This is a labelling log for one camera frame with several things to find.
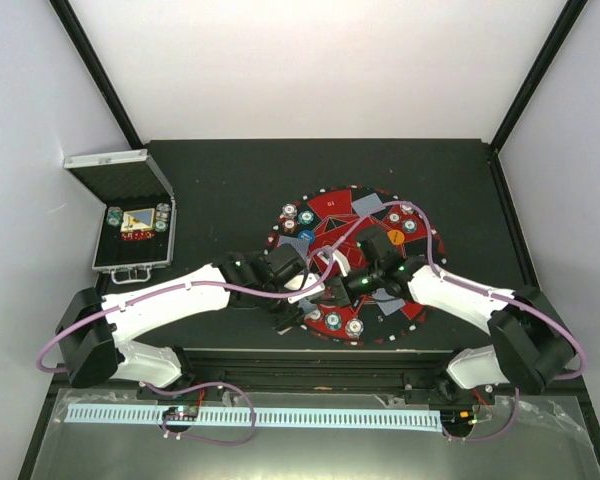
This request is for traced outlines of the blue card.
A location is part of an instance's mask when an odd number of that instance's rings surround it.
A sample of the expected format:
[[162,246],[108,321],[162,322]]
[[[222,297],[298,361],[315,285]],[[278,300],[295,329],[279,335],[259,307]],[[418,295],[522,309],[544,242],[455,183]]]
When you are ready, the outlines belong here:
[[406,302],[401,298],[387,297],[387,298],[376,298],[373,297],[375,304],[380,308],[384,316],[390,316],[393,313],[401,310]]
[[384,209],[384,203],[376,193],[366,195],[352,202],[352,210],[360,218],[381,212]]
[[301,256],[303,256],[307,254],[310,242],[307,239],[282,235],[278,238],[276,247],[281,247],[283,245],[290,245]]

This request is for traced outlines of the yellow big blind button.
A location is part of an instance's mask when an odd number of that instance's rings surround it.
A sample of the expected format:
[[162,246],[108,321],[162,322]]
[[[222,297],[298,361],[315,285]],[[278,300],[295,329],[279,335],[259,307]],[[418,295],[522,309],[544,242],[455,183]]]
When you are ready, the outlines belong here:
[[402,245],[406,239],[404,232],[397,229],[388,231],[387,236],[394,246]]

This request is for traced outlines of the green chip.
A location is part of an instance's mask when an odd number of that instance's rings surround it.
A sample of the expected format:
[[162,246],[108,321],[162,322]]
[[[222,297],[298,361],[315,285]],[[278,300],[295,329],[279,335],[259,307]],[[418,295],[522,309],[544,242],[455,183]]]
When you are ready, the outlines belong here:
[[310,210],[302,211],[297,216],[297,221],[302,225],[310,225],[315,220],[315,214]]
[[342,327],[341,316],[336,312],[328,313],[324,318],[325,326],[330,331],[337,331]]

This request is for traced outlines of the green blue chip seat two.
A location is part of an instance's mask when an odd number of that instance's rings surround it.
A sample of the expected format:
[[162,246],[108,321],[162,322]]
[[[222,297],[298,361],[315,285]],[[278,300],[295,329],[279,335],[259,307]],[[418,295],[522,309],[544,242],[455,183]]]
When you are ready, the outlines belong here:
[[406,233],[412,234],[418,230],[418,223],[414,219],[406,219],[402,223],[402,228]]

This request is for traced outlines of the white blue chip seat six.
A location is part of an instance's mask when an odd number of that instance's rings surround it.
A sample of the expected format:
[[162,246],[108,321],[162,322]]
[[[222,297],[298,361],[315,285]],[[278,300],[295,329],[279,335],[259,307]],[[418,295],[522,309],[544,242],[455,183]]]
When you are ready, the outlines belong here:
[[349,338],[359,338],[364,331],[364,324],[357,318],[350,319],[345,325],[345,333]]

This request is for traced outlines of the blue small blind button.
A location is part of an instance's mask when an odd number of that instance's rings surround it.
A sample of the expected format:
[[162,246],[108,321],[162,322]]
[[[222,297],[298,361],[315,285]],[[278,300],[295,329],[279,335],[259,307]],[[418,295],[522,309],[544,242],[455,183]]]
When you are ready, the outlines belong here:
[[302,230],[298,233],[297,237],[301,240],[306,240],[309,244],[315,241],[315,234],[312,230]]

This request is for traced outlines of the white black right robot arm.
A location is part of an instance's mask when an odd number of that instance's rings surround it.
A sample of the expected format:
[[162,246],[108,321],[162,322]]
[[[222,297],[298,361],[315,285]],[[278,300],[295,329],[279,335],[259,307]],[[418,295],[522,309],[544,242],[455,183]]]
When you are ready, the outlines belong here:
[[377,260],[335,275],[327,284],[342,304],[382,289],[392,298],[436,308],[487,334],[489,345],[460,351],[435,377],[436,394],[447,403],[487,384],[509,384],[537,395],[554,380],[580,376],[586,367],[581,345],[536,288],[489,287],[422,257]]

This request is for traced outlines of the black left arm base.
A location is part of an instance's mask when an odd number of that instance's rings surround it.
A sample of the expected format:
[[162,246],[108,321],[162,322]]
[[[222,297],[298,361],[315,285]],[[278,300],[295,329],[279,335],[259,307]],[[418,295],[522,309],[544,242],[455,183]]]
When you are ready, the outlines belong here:
[[169,385],[159,387],[159,390],[165,390],[169,392],[169,395],[161,395],[157,394],[153,390],[149,389],[146,386],[139,386],[136,390],[138,399],[156,399],[156,398],[164,398],[171,400],[186,400],[186,401],[201,401],[205,396],[205,390],[198,390],[194,392],[189,392],[186,394],[174,395],[171,393],[175,391],[184,390],[186,388],[192,387],[197,384],[196,377],[193,374],[183,374],[179,379],[175,380]]

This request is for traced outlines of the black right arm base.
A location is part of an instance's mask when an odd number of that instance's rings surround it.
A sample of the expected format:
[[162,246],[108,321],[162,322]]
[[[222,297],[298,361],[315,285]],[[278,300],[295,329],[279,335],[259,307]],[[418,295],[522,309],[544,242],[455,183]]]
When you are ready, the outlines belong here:
[[494,395],[483,387],[464,389],[442,371],[408,369],[402,373],[403,392],[412,403],[428,405],[474,405],[495,403]]

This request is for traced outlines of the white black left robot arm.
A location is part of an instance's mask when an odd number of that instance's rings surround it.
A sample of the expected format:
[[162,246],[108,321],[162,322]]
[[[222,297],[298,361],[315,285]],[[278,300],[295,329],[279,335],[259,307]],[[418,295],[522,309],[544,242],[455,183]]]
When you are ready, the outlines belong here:
[[268,254],[229,254],[182,277],[122,294],[77,292],[56,328],[69,383],[90,388],[110,379],[149,383],[187,397],[195,376],[175,347],[139,337],[165,325],[225,308],[259,308],[286,328],[304,317],[301,301],[325,290],[291,246]]

